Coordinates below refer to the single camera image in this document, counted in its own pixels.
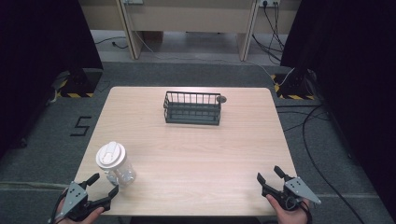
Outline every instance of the light wood tabletop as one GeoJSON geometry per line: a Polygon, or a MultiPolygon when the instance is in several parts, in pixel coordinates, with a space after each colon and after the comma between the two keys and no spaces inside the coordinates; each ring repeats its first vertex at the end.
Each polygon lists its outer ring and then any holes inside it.
{"type": "Polygon", "coordinates": [[[275,189],[283,186],[275,165],[296,175],[271,92],[264,88],[113,88],[75,179],[101,175],[87,188],[91,201],[113,188],[95,162],[110,141],[125,146],[136,180],[120,189],[105,215],[273,216],[257,173],[275,189]],[[219,126],[166,123],[167,91],[221,93],[227,102],[219,126]]]}

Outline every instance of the desk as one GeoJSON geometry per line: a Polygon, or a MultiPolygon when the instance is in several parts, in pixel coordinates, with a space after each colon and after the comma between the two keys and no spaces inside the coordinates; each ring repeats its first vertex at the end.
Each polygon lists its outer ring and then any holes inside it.
{"type": "Polygon", "coordinates": [[[264,88],[116,87],[108,95],[76,181],[94,173],[90,200],[113,188],[95,163],[97,150],[122,143],[137,177],[120,189],[106,215],[273,216],[256,180],[281,189],[273,171],[295,169],[269,90],[264,88]],[[219,126],[165,123],[166,91],[217,92],[227,97],[219,126]]]}
{"type": "Polygon", "coordinates": [[[142,48],[141,31],[236,33],[239,57],[244,61],[250,41],[257,0],[145,0],[125,6],[118,0],[133,58],[142,48]]]}

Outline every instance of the hand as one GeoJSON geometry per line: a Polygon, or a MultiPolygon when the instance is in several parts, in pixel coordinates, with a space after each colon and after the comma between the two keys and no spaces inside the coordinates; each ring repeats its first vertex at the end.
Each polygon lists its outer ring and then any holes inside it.
{"type": "MultiPolygon", "coordinates": [[[[61,202],[59,203],[58,209],[57,209],[57,213],[61,212],[62,208],[64,207],[64,199],[61,200],[61,202]]],[[[97,218],[99,218],[99,216],[105,211],[104,207],[98,207],[96,208],[93,212],[90,213],[89,216],[87,216],[84,220],[80,221],[80,222],[75,222],[69,218],[65,218],[65,219],[58,219],[55,221],[55,223],[59,223],[59,224],[92,224],[97,218]]]]}
{"type": "MultiPolygon", "coordinates": [[[[278,224],[306,224],[308,221],[308,217],[306,216],[306,213],[303,211],[303,209],[298,208],[294,211],[286,211],[280,206],[280,204],[272,195],[267,194],[265,198],[275,209],[278,224]]],[[[307,199],[304,199],[304,202],[307,206],[309,206],[309,201],[307,199]]]]}

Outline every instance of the gray carpet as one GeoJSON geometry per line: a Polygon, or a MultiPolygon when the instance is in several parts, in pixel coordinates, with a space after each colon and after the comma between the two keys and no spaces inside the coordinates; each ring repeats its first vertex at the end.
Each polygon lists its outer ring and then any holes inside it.
{"type": "MultiPolygon", "coordinates": [[[[203,86],[263,87],[272,91],[284,130],[300,125],[319,100],[296,101],[276,98],[271,79],[259,66],[104,63],[105,71],[92,98],[58,98],[41,114],[28,136],[26,148],[12,149],[0,164],[0,223],[46,223],[61,189],[34,189],[4,182],[37,182],[68,185],[74,179],[84,150],[111,87],[114,86],[203,86]],[[90,129],[85,136],[75,129],[78,118],[90,129]]],[[[273,73],[288,71],[271,66],[273,73]]],[[[311,155],[326,178],[342,193],[365,223],[393,223],[363,170],[351,160],[325,108],[307,122],[305,138],[311,155]]],[[[314,223],[359,223],[352,212],[325,183],[304,148],[302,126],[285,131],[297,174],[319,196],[322,204],[312,208],[314,223]]],[[[117,217],[101,216],[96,223],[119,223],[117,217]]]]}

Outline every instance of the electrical outlet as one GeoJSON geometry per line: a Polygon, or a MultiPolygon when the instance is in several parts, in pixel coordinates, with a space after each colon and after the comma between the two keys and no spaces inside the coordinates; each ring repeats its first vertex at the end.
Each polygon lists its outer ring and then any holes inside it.
{"type": "Polygon", "coordinates": [[[279,6],[280,0],[260,0],[260,7],[263,7],[262,3],[267,1],[267,7],[275,7],[275,3],[279,6]]]}

